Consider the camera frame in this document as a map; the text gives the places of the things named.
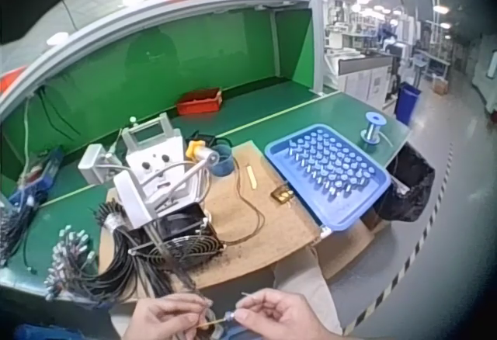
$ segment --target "blue cup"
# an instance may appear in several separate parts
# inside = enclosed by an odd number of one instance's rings
[[[210,172],[216,177],[225,177],[231,174],[235,170],[231,147],[226,144],[217,144],[211,148],[219,154],[219,162],[210,169]]]

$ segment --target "black and white floor stripe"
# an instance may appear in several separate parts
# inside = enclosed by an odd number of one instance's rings
[[[421,248],[422,248],[423,244],[425,243],[425,240],[428,237],[428,234],[433,226],[433,222],[435,222],[436,215],[438,214],[438,212],[440,210],[440,205],[442,204],[443,196],[445,195],[445,190],[447,188],[447,182],[449,181],[450,169],[452,168],[453,153],[454,153],[453,152],[453,145],[450,144],[449,156],[447,158],[447,167],[445,170],[445,174],[443,175],[443,181],[442,181],[442,186],[440,187],[440,192],[438,194],[438,197],[436,198],[436,203],[435,203],[435,206],[433,207],[433,212],[429,216],[428,224],[426,225],[425,230],[423,231],[421,238],[419,239],[418,243],[416,244],[414,251],[409,256],[409,258],[405,262],[404,266],[402,266],[401,271],[395,276],[395,278],[388,285],[388,287],[381,293],[381,295],[365,311],[363,311],[360,314],[360,316],[357,317],[357,319],[355,321],[353,321],[351,324],[349,324],[346,328],[343,329],[344,335],[349,335],[354,330],[354,328],[359,326],[359,324],[361,324],[366,318],[368,318],[381,305],[381,303],[383,303],[387,299],[387,297],[394,290],[394,288],[398,285],[398,283],[401,281],[401,279],[404,278],[404,275],[407,273],[408,269],[412,266],[412,263],[416,259],[416,256],[418,255],[419,251],[421,251]]]

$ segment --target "solder wire spool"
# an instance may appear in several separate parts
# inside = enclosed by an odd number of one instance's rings
[[[368,112],[366,119],[369,122],[367,128],[361,130],[360,136],[368,144],[380,143],[380,128],[387,123],[387,120],[379,113]]]

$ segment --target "person's left hand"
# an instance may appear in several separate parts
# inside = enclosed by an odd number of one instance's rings
[[[192,293],[174,293],[161,299],[141,299],[123,340],[169,340],[183,332],[193,340],[196,327],[205,323],[205,312],[212,304]]]

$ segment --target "blue plastic tray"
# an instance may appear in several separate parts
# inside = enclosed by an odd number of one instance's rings
[[[265,154],[332,231],[352,226],[391,182],[387,171],[369,155],[323,124],[268,144]]]

